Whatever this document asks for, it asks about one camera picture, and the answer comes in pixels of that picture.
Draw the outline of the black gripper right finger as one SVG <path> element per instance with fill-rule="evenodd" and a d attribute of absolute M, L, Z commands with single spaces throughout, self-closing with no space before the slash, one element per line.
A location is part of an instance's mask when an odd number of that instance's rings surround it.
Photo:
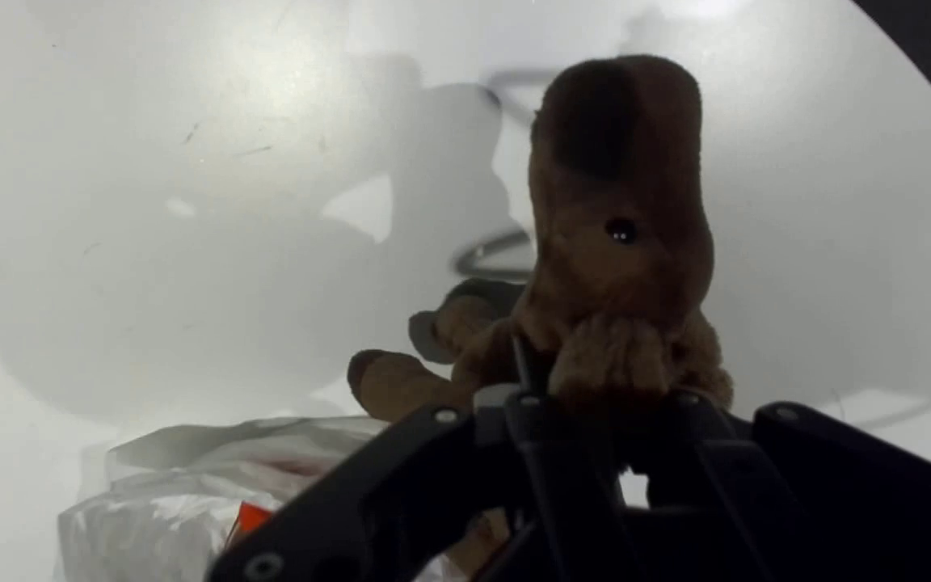
<path fill-rule="evenodd" d="M 641 413 L 615 582 L 931 582 L 931 458 L 775 400 L 741 419 L 695 390 Z"/>

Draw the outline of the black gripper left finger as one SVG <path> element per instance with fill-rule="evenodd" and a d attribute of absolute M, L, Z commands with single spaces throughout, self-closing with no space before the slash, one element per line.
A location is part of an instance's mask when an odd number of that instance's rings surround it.
<path fill-rule="evenodd" d="M 206 582 L 414 582 L 490 509 L 517 525 L 490 582 L 636 582 L 615 473 L 548 398 L 548 366 L 510 341 L 513 381 L 466 411 L 429 404 L 391 424 L 248 538 Z"/>

